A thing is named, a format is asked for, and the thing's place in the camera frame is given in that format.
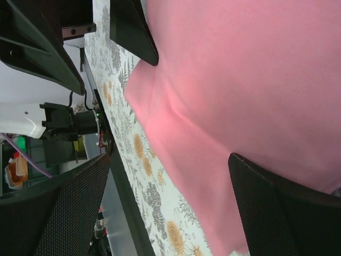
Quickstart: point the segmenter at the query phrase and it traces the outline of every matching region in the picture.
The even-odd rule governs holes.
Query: floral tablecloth
[[[127,80],[139,59],[109,38],[110,0],[93,4],[98,31],[85,37],[85,53],[155,254],[211,255],[199,221],[124,99]]]

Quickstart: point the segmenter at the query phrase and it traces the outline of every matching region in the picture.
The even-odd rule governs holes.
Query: white wall
[[[87,159],[80,159],[80,160],[78,160],[78,163],[76,163],[76,161],[71,161],[71,162],[67,162],[64,164],[60,164],[58,166],[59,174],[71,171],[72,169],[86,163],[87,161],[88,161]]]
[[[64,45],[69,45],[77,48],[84,48],[85,44],[85,37],[80,37],[72,40],[66,40],[64,41]]]
[[[77,70],[80,70],[79,48],[65,45]],[[70,91],[59,84],[9,68],[0,61],[0,102],[59,103],[67,105]],[[74,96],[74,102],[82,97]]]

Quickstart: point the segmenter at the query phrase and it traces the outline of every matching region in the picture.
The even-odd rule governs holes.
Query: white robotic arm
[[[0,103],[0,132],[26,135],[40,139],[46,127],[45,109],[40,104]]]
[[[99,132],[95,111],[74,114],[72,108],[52,103],[0,103],[0,133],[35,139],[76,141],[79,135]]]

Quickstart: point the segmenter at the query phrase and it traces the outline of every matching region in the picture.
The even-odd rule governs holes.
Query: pink cloth
[[[340,0],[147,0],[160,55],[125,97],[215,256],[245,250],[227,161],[341,187]]]

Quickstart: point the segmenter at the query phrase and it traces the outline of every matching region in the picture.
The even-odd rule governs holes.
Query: black plastic bracket
[[[140,0],[110,0],[110,39],[153,66],[159,62]]]
[[[40,139],[77,141],[79,135],[98,133],[100,123],[94,111],[74,114],[72,108],[53,103],[40,107],[46,115],[46,121],[42,122],[46,130]]]
[[[0,0],[0,61],[84,94],[84,82],[64,50],[57,0]]]

